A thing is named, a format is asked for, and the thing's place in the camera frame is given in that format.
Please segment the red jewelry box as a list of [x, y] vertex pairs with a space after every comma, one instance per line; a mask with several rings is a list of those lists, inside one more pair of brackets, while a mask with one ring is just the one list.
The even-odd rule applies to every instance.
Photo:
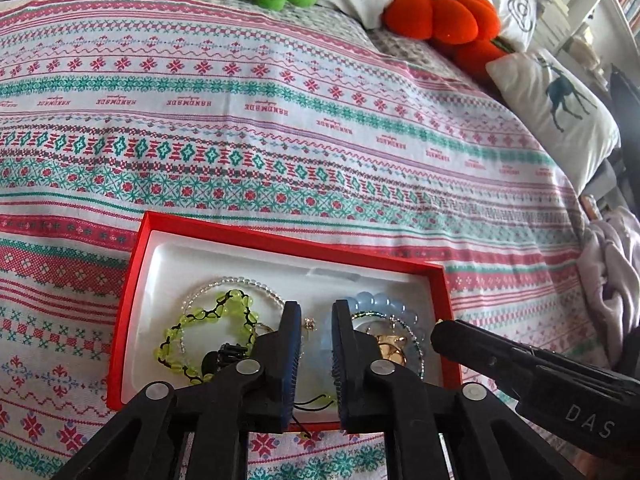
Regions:
[[184, 387], [154, 361], [153, 348], [183, 297], [223, 276], [268, 285], [297, 302], [306, 318], [329, 315], [336, 300], [357, 292], [401, 301], [419, 315], [424, 332], [452, 317], [442, 266], [149, 211], [116, 315], [106, 381], [110, 410], [121, 410], [150, 382]]

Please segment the lavender cloth pile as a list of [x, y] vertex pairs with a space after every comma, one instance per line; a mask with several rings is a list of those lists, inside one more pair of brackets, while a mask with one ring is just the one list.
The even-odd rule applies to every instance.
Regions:
[[624, 207], [593, 220], [582, 237], [577, 269], [589, 313], [611, 364], [639, 327], [639, 221]]

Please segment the white deer pillow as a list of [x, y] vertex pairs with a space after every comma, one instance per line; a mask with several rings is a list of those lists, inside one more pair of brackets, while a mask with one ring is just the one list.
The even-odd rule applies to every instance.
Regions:
[[580, 194], [620, 147], [604, 103], [548, 50], [507, 54], [486, 65], [503, 101]]

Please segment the small gold earring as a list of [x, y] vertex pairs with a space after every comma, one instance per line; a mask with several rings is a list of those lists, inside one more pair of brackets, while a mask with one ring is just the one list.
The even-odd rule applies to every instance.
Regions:
[[303, 329], [304, 330], [316, 330], [317, 323], [314, 318], [304, 318], [303, 319]]

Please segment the black hair claw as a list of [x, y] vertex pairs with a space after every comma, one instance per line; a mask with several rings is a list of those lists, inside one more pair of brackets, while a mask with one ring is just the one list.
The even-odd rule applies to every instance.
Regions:
[[206, 353], [201, 362], [203, 376], [215, 375], [224, 368], [235, 365], [245, 359], [248, 349], [242, 344], [228, 344], [226, 342], [218, 350]]

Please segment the gold hair clip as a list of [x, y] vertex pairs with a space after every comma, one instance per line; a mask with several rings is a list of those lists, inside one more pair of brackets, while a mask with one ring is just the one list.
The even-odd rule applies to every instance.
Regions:
[[394, 362], [405, 366], [407, 364], [407, 357], [405, 348], [408, 344], [406, 336], [388, 334], [388, 335], [375, 335], [374, 338], [378, 343], [381, 356], [384, 360]]

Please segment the orange pumpkin plush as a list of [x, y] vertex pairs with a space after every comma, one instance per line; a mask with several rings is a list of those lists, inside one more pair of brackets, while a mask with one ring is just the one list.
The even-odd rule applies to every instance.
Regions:
[[489, 0], [392, 0], [382, 22], [396, 35], [427, 42], [485, 87], [492, 84], [486, 65], [506, 55], [496, 44], [501, 20]]

